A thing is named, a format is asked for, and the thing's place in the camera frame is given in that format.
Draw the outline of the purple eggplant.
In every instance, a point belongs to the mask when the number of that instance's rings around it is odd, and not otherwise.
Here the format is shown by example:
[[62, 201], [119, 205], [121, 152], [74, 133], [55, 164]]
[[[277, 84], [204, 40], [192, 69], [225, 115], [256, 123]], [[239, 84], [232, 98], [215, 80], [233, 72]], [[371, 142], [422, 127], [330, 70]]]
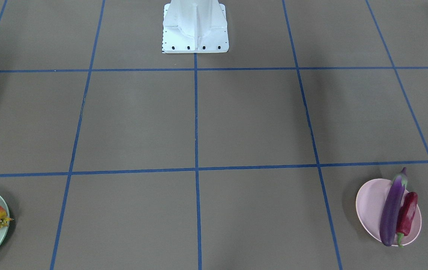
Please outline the purple eggplant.
[[392, 180], [380, 218], [380, 239], [384, 246], [391, 246], [396, 235], [396, 224], [401, 200], [408, 184], [407, 168], [403, 167]]

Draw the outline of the red chili pepper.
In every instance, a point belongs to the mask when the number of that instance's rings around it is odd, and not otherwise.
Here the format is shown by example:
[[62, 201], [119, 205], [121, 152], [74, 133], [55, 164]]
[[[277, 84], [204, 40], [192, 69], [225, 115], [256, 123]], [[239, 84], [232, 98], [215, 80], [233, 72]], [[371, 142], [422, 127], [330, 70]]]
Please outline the red chili pepper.
[[403, 247], [401, 241], [405, 236], [408, 236], [411, 231], [412, 222], [416, 215], [418, 206], [418, 194], [409, 192], [404, 197], [404, 203], [399, 210], [398, 220], [396, 224], [397, 245]]

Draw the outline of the pink plate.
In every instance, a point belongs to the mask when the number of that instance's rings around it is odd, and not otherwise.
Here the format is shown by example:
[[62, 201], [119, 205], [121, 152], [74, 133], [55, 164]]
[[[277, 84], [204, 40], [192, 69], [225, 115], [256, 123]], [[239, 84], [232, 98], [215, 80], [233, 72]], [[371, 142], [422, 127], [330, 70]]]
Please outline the pink plate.
[[[388, 179], [372, 179], [363, 184], [356, 195], [358, 219], [368, 234], [379, 242], [381, 242], [380, 219], [391, 184], [392, 181]], [[401, 240], [401, 244], [407, 246], [416, 241], [421, 230], [422, 214], [419, 205], [417, 205], [411, 231]]]

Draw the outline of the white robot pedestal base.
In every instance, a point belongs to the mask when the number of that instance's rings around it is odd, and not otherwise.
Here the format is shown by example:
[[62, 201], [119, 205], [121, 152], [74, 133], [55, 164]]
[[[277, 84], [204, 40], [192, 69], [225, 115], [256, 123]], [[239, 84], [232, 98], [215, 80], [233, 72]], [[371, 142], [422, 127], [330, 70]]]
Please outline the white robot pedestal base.
[[227, 53], [225, 5], [217, 0], [172, 0], [163, 8], [162, 53]]

